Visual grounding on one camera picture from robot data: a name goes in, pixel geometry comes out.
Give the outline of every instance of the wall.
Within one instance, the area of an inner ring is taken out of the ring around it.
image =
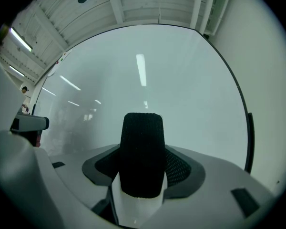
[[[0,131],[9,131],[23,100],[23,94],[0,64]]]
[[[230,65],[253,113],[251,174],[278,195],[286,184],[286,34],[262,0],[230,0],[210,42]]]
[[[9,73],[8,71],[6,71],[6,73],[9,75],[9,77],[12,79],[12,81],[15,83],[16,87],[18,89],[20,89],[21,85],[22,85],[22,81],[19,80],[17,77],[13,76],[11,73]]]

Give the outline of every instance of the ceiling beam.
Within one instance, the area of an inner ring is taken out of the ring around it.
[[[45,13],[42,11],[42,9],[36,5],[33,8],[33,11],[35,12],[35,19],[40,24],[40,26],[52,37],[53,41],[59,46],[62,52],[65,52],[66,49],[69,47],[67,42],[64,40],[64,38],[58,33],[58,31],[55,29],[49,18],[45,15]]]
[[[38,75],[34,72],[30,72],[31,70],[29,68],[26,68],[24,65],[22,65],[22,63],[18,59],[16,59],[13,55],[11,55],[10,52],[8,52],[4,47],[0,47],[0,55],[7,58],[10,61],[11,66],[13,66],[20,73],[23,73],[24,75],[30,77],[34,81],[37,80]]]
[[[24,81],[27,81],[27,82],[28,82],[28,81],[30,81],[30,80],[31,80],[32,83],[35,83],[35,82],[36,82],[35,79],[30,78],[29,76],[27,76],[27,78],[26,78],[26,77],[23,77],[23,76],[17,74],[15,71],[13,71],[13,70],[10,68],[10,65],[5,61],[3,54],[0,54],[0,63],[1,63],[1,65],[2,65],[2,67],[3,67],[4,70],[6,70],[8,73],[12,74],[13,76],[15,76],[16,78],[18,78],[18,79],[21,80],[22,82],[24,82]],[[19,67],[15,66],[14,68],[20,72]]]
[[[193,8],[192,18],[191,18],[191,23],[190,23],[191,29],[195,29],[196,27],[200,5],[201,5],[201,0],[194,0],[194,8]]]
[[[227,7],[229,0],[217,0],[212,18],[209,24],[210,30],[212,30],[211,35],[214,36],[217,32],[218,26],[223,19],[225,9]]]
[[[110,31],[113,29],[117,29],[120,27],[124,27],[124,26],[130,26],[130,25],[143,25],[143,24],[157,24],[158,23],[158,19],[151,19],[151,20],[137,20],[137,21],[128,21],[128,22],[124,22],[123,24],[115,24],[109,27],[104,27],[104,28],[100,28],[99,30],[96,31],[91,31],[88,34],[86,34],[84,37],[82,37],[81,39],[79,39],[78,41],[74,42],[69,48],[68,50],[70,50],[71,48],[75,47],[77,44],[83,42],[84,40],[91,38],[97,34],[106,32],[106,31]],[[172,25],[178,25],[178,26],[183,26],[183,27],[189,27],[189,23],[184,23],[184,22],[179,22],[179,21],[170,21],[170,20],[163,20],[162,23],[164,24],[172,24]],[[61,57],[61,53],[57,55],[57,57],[54,58],[54,60],[49,63],[49,65],[47,66],[47,68],[43,71],[43,73],[41,73],[37,79],[37,82],[35,84],[37,84],[39,82],[39,80],[43,77],[44,73],[47,72],[54,64],[55,62],[57,62],[59,60],[59,58]]]
[[[125,15],[121,0],[110,0],[110,3],[117,23],[122,24],[125,21]]]
[[[206,0],[206,6],[205,6],[205,10],[204,10],[204,16],[202,17],[202,22],[199,28],[199,32],[203,35],[205,28],[206,28],[206,24],[208,23],[209,17],[210,17],[210,12],[212,9],[212,5],[213,5],[213,0]]]
[[[8,33],[8,38],[17,46],[21,49],[21,51],[33,62],[35,62],[42,70],[44,70],[47,65],[43,63],[39,58],[37,58],[33,53],[31,53],[29,50],[27,50],[20,41],[15,38],[11,32],[9,31]]]
[[[43,76],[45,76],[45,75],[47,75],[47,74],[49,73],[50,68],[54,66],[54,64],[60,59],[60,57],[61,57],[61,53],[59,53],[59,54],[57,55],[57,57],[55,57],[54,60],[52,60],[52,62],[48,64],[48,66],[43,70],[43,72],[40,73],[40,75],[39,75],[37,81],[35,82],[35,85],[39,82],[39,80],[40,80]]]

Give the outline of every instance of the black strip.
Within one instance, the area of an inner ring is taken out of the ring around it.
[[[15,118],[10,128],[14,130],[19,130],[19,119]]]
[[[44,117],[44,119],[46,120],[46,127],[44,128],[44,130],[46,130],[49,128],[50,120],[47,117]]]
[[[209,40],[210,35],[204,34],[204,37],[205,37],[207,40]]]
[[[54,169],[61,167],[61,166],[65,166],[65,164],[63,162],[55,162],[52,164]]]
[[[245,171],[250,174],[252,170],[253,159],[254,159],[255,131],[254,131],[254,122],[253,122],[252,113],[249,113],[248,117],[249,117],[249,124],[250,124],[250,141],[251,142],[250,142],[250,145],[247,151]]]
[[[230,74],[232,75],[234,81],[235,81],[235,84],[238,88],[238,91],[239,91],[239,94],[241,96],[241,99],[242,99],[242,102],[243,102],[243,106],[244,106],[244,111],[245,111],[245,116],[246,116],[246,121],[247,121],[247,133],[248,133],[248,145],[247,145],[247,158],[246,158],[246,164],[248,163],[248,152],[250,150],[250,143],[251,143],[251,136],[250,136],[250,124],[249,124],[249,117],[248,117],[248,111],[247,111],[247,106],[246,106],[246,103],[245,103],[245,99],[244,99],[244,96],[243,96],[243,93],[242,93],[242,90],[237,82],[237,79],[235,77],[235,75],[233,74],[230,66],[228,65],[228,63],[226,62],[226,60],[222,57],[222,55],[220,54],[220,52],[197,30],[195,29],[192,29],[192,28],[188,28],[188,27],[184,27],[184,26],[180,26],[180,25],[168,25],[168,24],[142,24],[142,25],[166,25],[166,26],[175,26],[175,27],[181,27],[181,28],[185,28],[185,29],[188,29],[188,30],[193,30],[193,31],[196,31],[199,35],[201,35],[212,47],[213,49],[217,52],[217,54],[220,56],[220,58],[224,61],[226,67],[228,68]],[[121,29],[121,28],[126,28],[126,27],[131,27],[131,26],[140,26],[140,25],[128,25],[128,26],[123,26],[123,27],[119,27],[119,28],[114,28],[114,29],[111,29],[111,30],[108,30],[108,31],[104,31],[104,32],[101,32],[97,35],[94,35],[92,37],[95,37],[95,36],[98,36],[98,35],[101,35],[103,33],[106,33],[106,32],[109,32],[109,31],[113,31],[113,30],[118,30],[118,29]]]
[[[32,114],[31,115],[34,115],[35,107],[36,107],[36,104],[34,104],[34,106],[33,106],[33,110],[32,110]]]
[[[247,218],[257,211],[258,203],[253,199],[250,193],[245,188],[237,188],[231,191],[233,197],[236,199],[240,209]]]
[[[27,139],[33,147],[36,147],[38,131],[18,132],[18,135]]]
[[[108,187],[106,198],[99,201],[91,210],[95,214],[111,222],[112,224],[117,226],[119,225],[118,216],[116,215],[115,211],[111,186]]]

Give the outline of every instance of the person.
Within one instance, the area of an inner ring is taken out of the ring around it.
[[[24,86],[21,91],[22,91],[23,94],[25,94],[25,93],[28,92],[29,90],[28,90],[28,88],[27,88],[26,86]]]
[[[26,86],[24,86],[21,91],[22,91],[23,94],[25,94],[29,90],[28,90],[28,88]],[[29,108],[27,107],[26,104],[22,104],[21,107],[25,108],[25,112],[29,112]]]

